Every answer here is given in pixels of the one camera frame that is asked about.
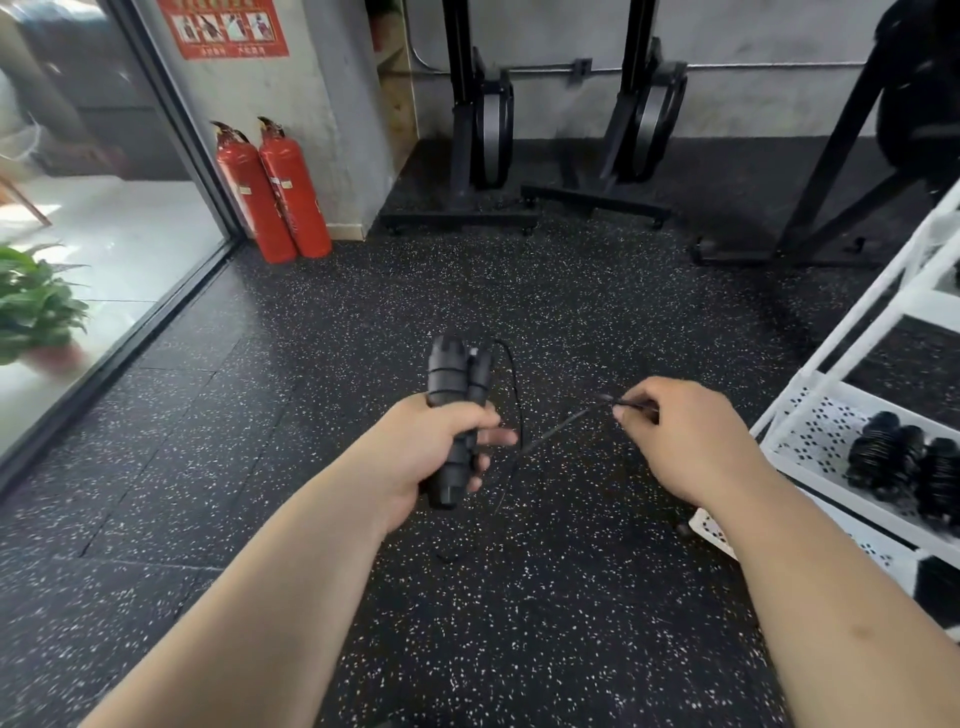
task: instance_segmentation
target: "white rack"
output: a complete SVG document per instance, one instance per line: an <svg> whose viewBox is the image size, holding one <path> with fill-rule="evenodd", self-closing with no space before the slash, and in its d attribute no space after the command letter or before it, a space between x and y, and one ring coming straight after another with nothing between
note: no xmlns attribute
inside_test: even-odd
<svg viewBox="0 0 960 728"><path fill-rule="evenodd" d="M751 430L755 437L766 430L760 447L779 471L859 517L853 518L811 496L907 591L912 591L918 561L928 555L960 569L960 539L932 528L917 516L908 500L885 503L851 488L846 480L850 447L867 420L882 410L895 412L905 425L919 426L928 440L949 437L960 443L960 432L850 386L844 379L904 316L960 333L960 296L952 283L953 268L960 260L958 207L960 182L920 224ZM897 279L899 292L837 362L821 374L818 368ZM698 511L690 526L734 556L705 511Z"/></svg>

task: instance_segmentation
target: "black metal frame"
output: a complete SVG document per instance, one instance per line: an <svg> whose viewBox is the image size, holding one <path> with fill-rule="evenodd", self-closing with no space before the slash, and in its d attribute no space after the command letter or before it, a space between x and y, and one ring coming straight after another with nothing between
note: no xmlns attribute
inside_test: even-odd
<svg viewBox="0 0 960 728"><path fill-rule="evenodd" d="M883 88L889 83L894 50L881 41L864 65L840 119L824 148L817 166L806 183L789 222L773 248L750 248L749 244L724 245L701 238L694 246L693 259L700 265L876 267L878 261L865 248L865 241L844 248L840 235L852 230L875 210L883 207L907 187L924 178L920 171L899 170L880 182L860 200L825 223L816 231L813 225L823 209L830 190L850 156L863 125Z"/></svg>
<svg viewBox="0 0 960 728"><path fill-rule="evenodd" d="M603 153L600 169L595 179L588 181L581 189L575 176L564 186L524 184L520 195L532 205L535 200L553 200L554 202L576 206L581 209L606 209L624 212L630 215L648 217L653 227L658 229L670 218L671 212L665 207L648 205L612 195L617 185L615 171L617 159L621 155L627 133L634 131L633 120L640 94L650 84L656 61L659 61L659 44L653 38L654 20L657 16L658 0L631 0L630 17L627 20L627 40L623 54L623 71L620 76L620 92L607 131L604 133Z"/></svg>
<svg viewBox="0 0 960 728"><path fill-rule="evenodd" d="M54 438L76 421L126 369L170 320L211 281L233 251L247 241L247 233L233 199L220 181L213 159L186 107L180 100L163 61L150 40L146 25L125 0L99 0L101 8L127 41L135 63L149 88L140 88L167 125L169 138L191 179L224 234L223 245L198 263L167 296L158 302L114 347L6 452L0 454L0 495L23 476Z"/></svg>
<svg viewBox="0 0 960 728"><path fill-rule="evenodd" d="M393 231L410 226L456 229L463 225L522 228L530 231L537 226L540 219L536 213L480 212L472 209L470 163L483 62L473 47L470 36L468 0L444 0L444 25L446 47L450 56L450 82L453 85L453 150L450 157L448 209L385 212L380 214L380 222Z"/></svg>

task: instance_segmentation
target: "chair leg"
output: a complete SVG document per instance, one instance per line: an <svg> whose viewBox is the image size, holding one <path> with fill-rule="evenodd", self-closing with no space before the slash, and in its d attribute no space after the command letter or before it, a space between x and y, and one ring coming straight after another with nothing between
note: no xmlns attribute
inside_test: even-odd
<svg viewBox="0 0 960 728"><path fill-rule="evenodd" d="M40 211L36 208L36 205L34 205L32 202L30 202L30 200L28 200L26 197L24 197L23 193L20 192L20 190L18 190L18 189L13 185L13 182L11 182L10 180L8 180L6 177L3 177L2 175L0 175L0 186L2 186L4 189L6 189L8 192L10 192L10 194L11 194L21 205L23 205L23 206L26 207L28 210L30 210L30 214L32 214L32 215L36 218L36 220L40 223L40 225L42 225L44 228L49 228L50 226L53 225L53 223L50 222L50 218L48 218L46 215L44 215L42 212L40 212Z"/></svg>

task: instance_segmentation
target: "jump rope cable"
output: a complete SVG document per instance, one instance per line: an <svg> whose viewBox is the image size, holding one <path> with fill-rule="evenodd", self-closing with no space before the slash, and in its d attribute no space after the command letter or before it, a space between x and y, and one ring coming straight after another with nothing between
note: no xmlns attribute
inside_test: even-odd
<svg viewBox="0 0 960 728"><path fill-rule="evenodd" d="M507 471L506 477L499 478L499 480L503 482L503 490L500 493L500 498L497 501L496 506L493 508L491 516L495 516L499 512L500 507L503 505L504 500L507 497L507 494L513 490L513 488L511 488L511 485L514 482L514 478L516 477L516 474L519 473L520 465L522 464L523 458L526 455L530 454L535 449L537 449L540 445L545 443L547 440L551 439L552 437L557 435L559 432L563 431L564 429L566 429L573 423L577 422L578 420L584 418L586 415L592 414L593 412L597 412L606 407L612 407L615 404L630 404L629 402L625 402L624 400L620 400L618 398L611 397L609 395L597 395L596 397L598 401L592 402L591 404L584 407L583 409L577 412L574 412L572 415L570 415L565 420L563 420L559 425L556 425L555 427L551 427L533 442L528 442L529 438L527 437L527 432L526 432L526 427L524 424L524 417L523 417L523 404L521 402L520 389L519 389L519 385L517 384L517 378L516 378L516 364L514 361L514 353L511 351L510 345L508 345L502 339L493 339L493 343L496 346L499 346L503 350L503 352L507 356L507 361L510 363L511 385L514 390L514 406L516 410L517 423L519 425L519 433L518 433L519 441L517 443L518 450L514 455L513 462L511 463L510 468ZM435 550L434 552L437 558L440 559L440 561L442 561L445 564L456 564L458 562L461 562L468 555L475 554L479 550L481 537L484 531L485 529L483 524L481 522L477 523L475 537L473 539L473 546L468 552L464 554L449 556L441 553L438 550Z"/></svg>

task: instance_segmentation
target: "hand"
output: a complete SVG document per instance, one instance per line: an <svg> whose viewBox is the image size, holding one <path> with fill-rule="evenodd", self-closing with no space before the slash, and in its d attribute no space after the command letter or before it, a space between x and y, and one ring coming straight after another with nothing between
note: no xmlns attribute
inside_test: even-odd
<svg viewBox="0 0 960 728"><path fill-rule="evenodd" d="M726 397L692 381L651 376L623 396L654 400L660 424L616 406L613 416L634 440L657 480L677 497L709 509L730 488L776 475Z"/></svg>
<svg viewBox="0 0 960 728"><path fill-rule="evenodd" d="M337 463L351 481L370 489L369 497L383 506L385 530L398 528L417 502L420 482L446 462L453 438L477 429L478 445L515 445L516 433L499 426L500 416L489 402L454 402L430 407L426 395L397 402L380 421L351 445ZM477 458L477 473L468 490L480 489L480 475L490 457Z"/></svg>

